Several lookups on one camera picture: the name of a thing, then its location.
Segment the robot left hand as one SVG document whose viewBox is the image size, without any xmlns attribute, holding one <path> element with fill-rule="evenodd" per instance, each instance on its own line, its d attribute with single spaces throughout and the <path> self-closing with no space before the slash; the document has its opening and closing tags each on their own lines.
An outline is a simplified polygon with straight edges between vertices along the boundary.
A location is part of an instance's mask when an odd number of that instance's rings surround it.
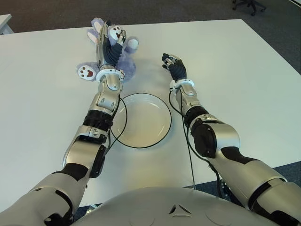
<svg viewBox="0 0 301 226">
<path fill-rule="evenodd" d="M 122 54 L 123 45 L 127 34 L 122 30 L 119 34 L 117 42 L 112 46 L 109 40 L 109 25 L 110 20 L 106 21 L 100 29 L 96 39 L 96 60 L 98 68 L 101 70 L 104 67 L 115 68 Z"/>
</svg>

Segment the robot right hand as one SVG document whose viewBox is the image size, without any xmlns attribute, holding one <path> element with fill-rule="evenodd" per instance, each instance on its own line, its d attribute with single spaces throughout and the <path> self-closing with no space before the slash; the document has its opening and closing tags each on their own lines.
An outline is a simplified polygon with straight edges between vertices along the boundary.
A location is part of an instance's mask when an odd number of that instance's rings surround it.
<svg viewBox="0 0 301 226">
<path fill-rule="evenodd" d="M 164 63 L 162 67 L 170 72 L 171 77 L 175 82 L 187 79 L 186 68 L 179 57 L 163 53 L 162 61 Z"/>
</svg>

